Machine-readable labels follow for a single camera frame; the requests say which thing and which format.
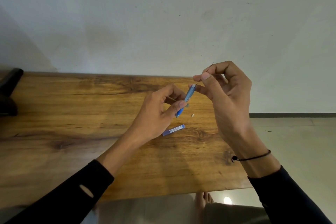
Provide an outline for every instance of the wooden table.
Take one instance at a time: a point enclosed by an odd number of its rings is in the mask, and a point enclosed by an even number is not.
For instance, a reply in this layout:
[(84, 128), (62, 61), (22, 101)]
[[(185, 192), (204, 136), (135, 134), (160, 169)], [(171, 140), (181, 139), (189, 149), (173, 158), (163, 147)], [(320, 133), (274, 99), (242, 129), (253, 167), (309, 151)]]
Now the wooden table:
[[(12, 98), (17, 117), (0, 119), (0, 208), (30, 204), (109, 148), (144, 96), (190, 78), (25, 73)], [(250, 187), (218, 135), (212, 103), (195, 93), (171, 127), (126, 163), (101, 200)]]

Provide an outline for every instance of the left hand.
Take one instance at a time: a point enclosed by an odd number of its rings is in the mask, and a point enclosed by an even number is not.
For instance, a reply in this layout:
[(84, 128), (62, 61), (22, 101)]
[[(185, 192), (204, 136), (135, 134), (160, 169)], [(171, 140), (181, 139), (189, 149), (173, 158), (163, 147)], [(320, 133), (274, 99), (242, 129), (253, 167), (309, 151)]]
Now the left hand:
[[(158, 137), (170, 125), (176, 113), (186, 106), (185, 97), (186, 94), (174, 84), (148, 94), (127, 133), (134, 135), (139, 146)], [(164, 111), (163, 103), (171, 106)]]

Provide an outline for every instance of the hand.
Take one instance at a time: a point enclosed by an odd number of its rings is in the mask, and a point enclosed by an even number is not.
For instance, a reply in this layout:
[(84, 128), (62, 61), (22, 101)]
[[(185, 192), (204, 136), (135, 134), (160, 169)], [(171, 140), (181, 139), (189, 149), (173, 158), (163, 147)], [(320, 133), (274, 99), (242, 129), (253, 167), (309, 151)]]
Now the hand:
[[(186, 94), (174, 84), (147, 95), (127, 133), (136, 135), (140, 146), (158, 137), (170, 125), (176, 113), (186, 106), (185, 97)], [(163, 103), (171, 106), (164, 111)]]
[(250, 128), (252, 82), (232, 61), (213, 64), (208, 68), (203, 70), (202, 75), (193, 77), (204, 84), (196, 85), (195, 91), (212, 101), (219, 134), (229, 143), (235, 136), (243, 136)]

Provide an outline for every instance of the tiled floor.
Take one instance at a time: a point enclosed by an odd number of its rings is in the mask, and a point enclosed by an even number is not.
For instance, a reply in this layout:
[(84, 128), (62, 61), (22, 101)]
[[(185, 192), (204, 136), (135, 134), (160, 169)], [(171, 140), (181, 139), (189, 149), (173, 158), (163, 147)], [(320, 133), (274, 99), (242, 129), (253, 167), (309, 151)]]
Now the tiled floor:
[[(332, 222), (336, 222), (336, 118), (255, 118), (261, 140)], [(212, 192), (215, 202), (261, 206), (253, 188)], [(114, 201), (99, 223), (196, 223), (194, 194)]]

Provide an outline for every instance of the foot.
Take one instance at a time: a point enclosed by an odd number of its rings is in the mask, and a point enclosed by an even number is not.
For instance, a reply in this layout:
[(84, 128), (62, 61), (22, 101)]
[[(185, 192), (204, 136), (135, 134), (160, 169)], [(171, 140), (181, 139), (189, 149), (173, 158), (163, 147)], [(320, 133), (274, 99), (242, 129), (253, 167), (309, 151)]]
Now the foot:
[(212, 204), (213, 198), (208, 192), (197, 192), (195, 197), (197, 216), (199, 223), (202, 223), (202, 213), (206, 204)]

